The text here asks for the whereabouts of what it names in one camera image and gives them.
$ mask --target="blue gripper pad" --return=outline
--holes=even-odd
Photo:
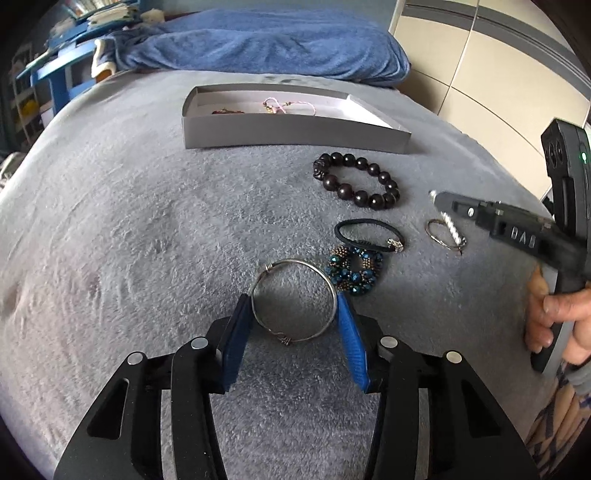
[[[229,321],[229,325],[233,325],[233,328],[222,355],[222,385],[226,392],[238,379],[238,372],[240,371],[248,337],[251,334],[253,320],[251,298],[243,294],[238,300],[238,305]]]
[[[351,376],[353,376],[354,382],[358,384],[364,393],[367,393],[369,388],[369,374],[365,348],[363,347],[363,342],[359,336],[359,331],[355,325],[353,313],[351,313],[345,294],[339,293],[338,302],[339,331],[349,363],[349,371],[351,372]]]

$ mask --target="human hand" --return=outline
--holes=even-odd
[[[525,325],[525,344],[534,353],[552,344],[554,323],[575,322],[573,333],[562,358],[573,365],[584,363],[591,356],[591,285],[577,293],[549,295],[548,284],[540,267],[527,285],[530,292]]]

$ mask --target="gray stripe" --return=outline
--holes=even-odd
[[[472,28],[472,21],[476,12],[474,7],[458,4],[456,2],[447,2],[444,0],[421,0],[421,5],[417,5],[418,3],[419,2],[417,0],[413,1],[412,3],[407,3],[404,7],[404,10],[402,10],[402,15],[405,17],[431,20],[433,22],[451,25],[452,27],[457,27],[468,31]],[[443,8],[440,5],[448,3],[452,4],[451,8],[448,8],[447,5],[445,5],[446,8]],[[456,6],[467,7],[467,9],[471,9],[472,11],[466,11],[467,9],[465,8],[455,8]]]
[[[489,8],[479,8],[474,30],[529,55],[591,98],[591,80],[581,62],[555,39],[516,18]]]
[[[410,0],[402,14],[422,18],[452,27],[470,30],[474,15],[478,17],[474,30],[495,38],[536,59],[576,88],[585,98],[591,98],[591,80],[576,55],[560,42],[521,20],[486,7],[473,7],[449,0]]]

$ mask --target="bed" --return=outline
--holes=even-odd
[[[185,97],[221,83],[336,89],[384,111],[412,132],[408,153],[352,152],[391,172],[401,203],[368,212],[324,191],[311,165],[338,145],[185,150]],[[346,174],[375,189],[368,176]],[[464,354],[525,437],[551,390],[522,344],[534,263],[464,222],[462,257],[435,244],[423,230],[437,216],[431,189],[544,213],[477,142],[393,89],[297,75],[110,77],[56,116],[0,193],[1,416],[51,478],[127,354],[175,351],[229,315],[262,265],[284,257],[323,265],[334,224],[370,216],[401,229],[407,247],[387,258],[356,310],[417,351]],[[305,271],[282,275],[261,293],[264,314],[295,333],[314,329],[326,292]],[[213,399],[228,477],[360,478],[376,407],[349,378],[335,327],[289,347],[256,327],[238,382]],[[165,408],[167,479],[169,430]],[[426,455],[423,442],[422,465]]]

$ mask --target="black hair tie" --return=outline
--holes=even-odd
[[[350,240],[348,238],[345,238],[343,234],[340,232],[340,229],[346,225],[357,225],[359,223],[378,225],[382,228],[385,228],[386,230],[391,231],[396,236],[396,238],[388,238],[387,245],[374,245],[366,241]],[[377,252],[394,253],[400,253],[404,250],[405,240],[400,231],[386,222],[381,222],[380,220],[374,220],[372,218],[354,218],[351,220],[343,220],[342,222],[339,222],[335,225],[335,236],[345,245],[349,245],[350,247],[354,248],[373,250]]]

